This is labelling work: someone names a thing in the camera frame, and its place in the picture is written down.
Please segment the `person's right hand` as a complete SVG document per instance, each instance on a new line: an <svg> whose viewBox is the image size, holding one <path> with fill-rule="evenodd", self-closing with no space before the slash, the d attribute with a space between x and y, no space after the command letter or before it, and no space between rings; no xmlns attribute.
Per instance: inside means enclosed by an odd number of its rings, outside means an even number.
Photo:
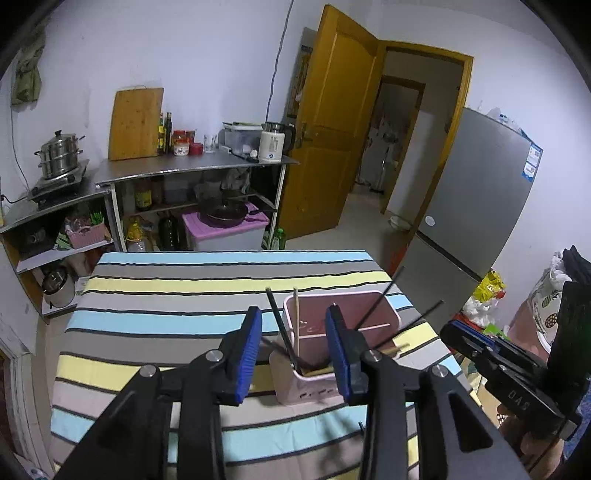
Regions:
<svg viewBox="0 0 591 480"><path fill-rule="evenodd" d="M499 426L506 441L517 449L518 456L531 479L551 479L561 464L565 442L552 436L537 439L525 424L506 406L499 405L497 414L504 418Z"/></svg>

